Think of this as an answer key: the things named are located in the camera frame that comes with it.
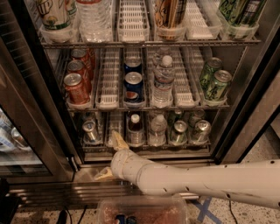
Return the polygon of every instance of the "black cable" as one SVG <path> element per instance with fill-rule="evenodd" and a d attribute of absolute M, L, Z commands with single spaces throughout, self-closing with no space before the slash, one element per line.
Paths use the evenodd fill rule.
<path fill-rule="evenodd" d="M 229 201 L 229 211 L 230 211 L 231 215 L 234 218 L 235 224 L 238 224 L 238 221 L 237 221 L 237 219 L 236 219 L 236 217 L 235 217 L 235 215 L 233 213 L 233 210 L 231 209 L 231 200 Z"/>
<path fill-rule="evenodd" d="M 71 214 L 69 213 L 68 208 L 67 208 L 66 206 L 64 206 L 64 208 L 65 208 L 65 210 L 67 211 L 67 213 L 69 214 L 69 217 L 70 217 L 70 223 L 71 223 L 71 224 L 73 224 L 73 223 L 72 223 L 72 216 L 71 216 Z"/>
<path fill-rule="evenodd" d="M 88 208 L 88 206 L 84 206 L 84 211 L 82 212 L 82 214 L 81 214 L 81 216 L 80 216 L 80 219 L 79 219 L 79 221 L 78 221 L 78 224 L 81 223 L 81 220 L 82 220 L 82 218 L 84 217 L 85 212 L 87 211 L 87 208 Z"/>

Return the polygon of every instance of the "can top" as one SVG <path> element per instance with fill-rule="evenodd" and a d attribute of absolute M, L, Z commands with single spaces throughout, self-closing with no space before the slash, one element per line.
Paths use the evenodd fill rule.
<path fill-rule="evenodd" d="M 210 133 L 211 124 L 206 120 L 201 120 L 195 123 L 195 128 L 202 130 L 204 133 Z"/>
<path fill-rule="evenodd" d="M 84 63 L 81 60 L 71 60 L 67 65 L 68 71 L 80 71 L 84 67 Z"/>
<path fill-rule="evenodd" d="M 213 68 L 221 68 L 221 67 L 222 67 L 221 59 L 218 59 L 218 58 L 211 58 L 211 59 L 208 59 L 206 63 L 207 63 L 210 67 L 213 67 Z"/>
<path fill-rule="evenodd" d="M 203 109 L 194 110 L 193 115 L 197 116 L 197 117 L 200 117 L 200 118 L 204 118 L 205 111 Z"/>
<path fill-rule="evenodd" d="M 81 75 L 79 73 L 69 73 L 64 78 L 64 84 L 73 87 L 78 85 L 81 82 Z"/>
<path fill-rule="evenodd" d="M 177 132 L 180 132 L 180 133 L 183 133 L 186 131 L 186 123 L 183 122 L 183 121 L 176 121 L 174 123 L 174 129 L 177 131 Z"/>
<path fill-rule="evenodd" d="M 82 128 L 86 132 L 91 132 L 95 129 L 95 122 L 93 121 L 86 121 L 82 124 Z"/>
<path fill-rule="evenodd" d="M 219 70 L 215 72 L 214 77 L 216 78 L 217 81 L 220 82 L 230 82 L 232 80 L 232 75 L 225 70 Z"/>
<path fill-rule="evenodd" d="M 127 73 L 125 75 L 125 81 L 131 85 L 137 85 L 142 81 L 142 75 L 137 72 Z"/>
<path fill-rule="evenodd" d="M 71 51 L 71 56 L 74 58 L 82 58 L 87 55 L 87 50 L 85 49 L 73 49 Z"/>

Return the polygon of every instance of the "silver can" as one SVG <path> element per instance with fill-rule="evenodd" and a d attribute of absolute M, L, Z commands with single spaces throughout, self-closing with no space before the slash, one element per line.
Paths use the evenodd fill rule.
<path fill-rule="evenodd" d="M 186 139 L 187 124 L 183 121 L 176 121 L 171 130 L 170 140 L 174 144 L 182 144 Z"/>
<path fill-rule="evenodd" d="M 194 144 L 205 143 L 208 140 L 211 132 L 211 124 L 206 120 L 201 120 L 195 123 L 191 133 L 191 139 Z"/>
<path fill-rule="evenodd" d="M 71 24 L 65 0 L 35 0 L 35 2 L 47 30 L 62 30 Z"/>
<path fill-rule="evenodd" d="M 205 118 L 205 115 L 206 113 L 203 109 L 192 111 L 188 119 L 188 124 L 190 125 L 190 127 L 193 128 L 196 122 L 203 120 Z"/>
<path fill-rule="evenodd" d="M 100 141 L 100 135 L 98 133 L 97 126 L 94 121 L 86 121 L 82 125 L 83 130 L 87 135 L 87 139 L 89 142 L 98 142 Z"/>

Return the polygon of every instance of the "bottle cap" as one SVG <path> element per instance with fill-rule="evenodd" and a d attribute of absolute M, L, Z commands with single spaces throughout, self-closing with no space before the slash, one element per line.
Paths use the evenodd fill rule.
<path fill-rule="evenodd" d="M 172 59 L 172 57 L 169 56 L 169 55 L 165 55 L 165 56 L 163 57 L 163 65 L 164 65 L 165 67 L 168 67 L 170 64 L 172 64 L 172 61 L 173 61 L 173 59 Z"/>
<path fill-rule="evenodd" d="M 165 120 L 165 117 L 163 115 L 157 115 L 157 120 L 162 123 Z"/>
<path fill-rule="evenodd" d="M 138 122 L 140 121 L 140 116 L 137 115 L 137 114 L 132 115 L 132 116 L 131 116 L 131 121 L 132 121 L 133 123 L 138 123 Z"/>

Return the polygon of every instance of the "bottled drink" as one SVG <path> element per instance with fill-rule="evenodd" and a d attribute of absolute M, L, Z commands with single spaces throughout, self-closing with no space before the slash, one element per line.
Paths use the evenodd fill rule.
<path fill-rule="evenodd" d="M 152 57 L 152 63 L 154 67 L 157 67 L 158 64 L 162 61 L 163 57 L 165 55 L 172 56 L 172 51 L 170 47 L 159 47 L 158 50 L 155 52 L 155 54 Z"/>
<path fill-rule="evenodd" d="M 112 40 L 109 0 L 76 0 L 81 35 L 88 42 Z"/>
<path fill-rule="evenodd" d="M 171 106 L 174 79 L 175 69 L 172 57 L 165 55 L 162 62 L 154 69 L 153 100 L 156 107 Z"/>
<path fill-rule="evenodd" d="M 128 124 L 128 144 L 140 146 L 144 143 L 144 128 L 138 114 L 133 114 Z"/>
<path fill-rule="evenodd" d="M 149 145 L 159 146 L 165 143 L 167 121 L 163 115 L 157 115 L 150 122 Z"/>

